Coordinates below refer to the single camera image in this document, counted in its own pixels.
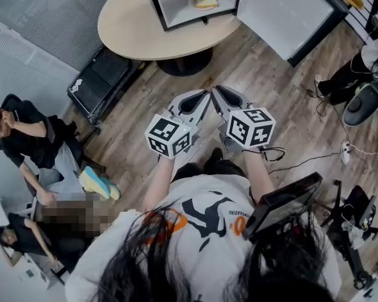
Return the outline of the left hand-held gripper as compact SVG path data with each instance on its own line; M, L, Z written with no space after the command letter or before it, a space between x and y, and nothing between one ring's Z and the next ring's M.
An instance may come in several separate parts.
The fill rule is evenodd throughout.
M205 89L175 97L160 115L154 115L145 131L149 148L158 155L173 159L187 152L198 138L198 126L210 104Z

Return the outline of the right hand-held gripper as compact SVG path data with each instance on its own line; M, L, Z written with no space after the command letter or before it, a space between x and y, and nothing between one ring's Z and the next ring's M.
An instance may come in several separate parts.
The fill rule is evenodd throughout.
M265 108L257 108L244 94L226 86L213 87L210 97L222 118L218 130L226 152L252 150L270 142L276 121Z

